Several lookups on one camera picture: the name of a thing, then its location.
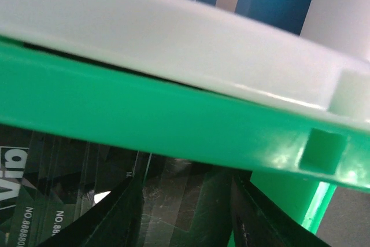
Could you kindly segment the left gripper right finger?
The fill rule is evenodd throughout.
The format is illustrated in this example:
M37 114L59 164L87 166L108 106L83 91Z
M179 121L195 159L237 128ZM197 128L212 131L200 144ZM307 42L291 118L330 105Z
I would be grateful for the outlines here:
M235 246L328 246L253 185L249 174L233 175L231 215Z

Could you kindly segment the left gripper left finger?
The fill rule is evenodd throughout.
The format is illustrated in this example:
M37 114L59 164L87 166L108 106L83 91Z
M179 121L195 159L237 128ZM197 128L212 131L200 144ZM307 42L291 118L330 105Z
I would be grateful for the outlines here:
M78 220L40 246L136 246L143 207L142 181L130 177Z

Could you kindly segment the white bin with blue cards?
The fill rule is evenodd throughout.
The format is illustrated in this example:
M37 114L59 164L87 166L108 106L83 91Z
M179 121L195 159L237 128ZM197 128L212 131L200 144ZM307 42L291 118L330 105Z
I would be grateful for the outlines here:
M369 62L192 0L1 0L1 35L369 130Z

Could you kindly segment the green bin with black cards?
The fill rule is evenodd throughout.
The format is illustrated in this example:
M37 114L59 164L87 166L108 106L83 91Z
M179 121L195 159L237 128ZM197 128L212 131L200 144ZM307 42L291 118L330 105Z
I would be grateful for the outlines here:
M369 132L1 40L1 126L369 190Z

